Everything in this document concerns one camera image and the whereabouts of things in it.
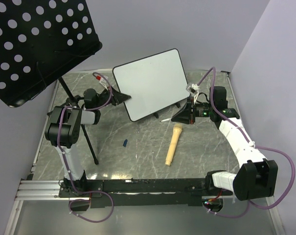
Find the blue marker cap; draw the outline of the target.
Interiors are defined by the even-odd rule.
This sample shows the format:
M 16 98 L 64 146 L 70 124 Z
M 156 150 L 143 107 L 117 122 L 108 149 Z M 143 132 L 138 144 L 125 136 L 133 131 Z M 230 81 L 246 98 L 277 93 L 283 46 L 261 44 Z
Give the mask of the blue marker cap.
M 123 142 L 123 146 L 126 147 L 127 146 L 127 143 L 128 143 L 128 140 L 125 139 L 125 141 Z

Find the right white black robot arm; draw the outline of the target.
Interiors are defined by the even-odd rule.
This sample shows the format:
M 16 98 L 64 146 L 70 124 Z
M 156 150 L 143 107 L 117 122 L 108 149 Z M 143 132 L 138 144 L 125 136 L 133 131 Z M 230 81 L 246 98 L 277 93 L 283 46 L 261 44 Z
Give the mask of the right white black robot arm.
M 196 118 L 210 118 L 230 144 L 240 167 L 236 174 L 224 170 L 208 172 L 206 192 L 215 195 L 221 189 L 228 190 L 240 201 L 273 196 L 278 166 L 254 146 L 237 111 L 228 107 L 225 87 L 215 86 L 210 92 L 212 98 L 206 102 L 197 101 L 201 94 L 198 85 L 188 84 L 186 90 L 190 95 L 171 121 L 194 124 Z

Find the white whiteboard black frame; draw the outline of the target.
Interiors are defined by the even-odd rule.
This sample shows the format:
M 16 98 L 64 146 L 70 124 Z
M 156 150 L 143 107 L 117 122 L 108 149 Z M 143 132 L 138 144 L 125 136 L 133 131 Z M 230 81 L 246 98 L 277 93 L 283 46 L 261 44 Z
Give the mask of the white whiteboard black frame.
M 187 79 L 176 48 L 141 58 L 112 70 L 130 121 L 152 115 L 188 97 Z

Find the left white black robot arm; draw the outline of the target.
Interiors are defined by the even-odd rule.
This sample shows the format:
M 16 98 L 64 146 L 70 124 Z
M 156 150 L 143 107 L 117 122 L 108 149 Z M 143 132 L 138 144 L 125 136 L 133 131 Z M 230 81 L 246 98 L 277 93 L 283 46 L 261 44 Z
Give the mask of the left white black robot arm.
M 49 116 L 45 130 L 45 138 L 54 146 L 60 155 L 64 179 L 62 188 L 75 196 L 84 196 L 88 191 L 85 170 L 82 168 L 76 143 L 82 125 L 96 125 L 101 117 L 98 107 L 108 104 L 117 106 L 131 96 L 123 94 L 114 88 L 107 88 L 98 94 L 95 89 L 87 89 L 81 98 L 84 101 L 82 109 L 70 106 L 56 106 Z

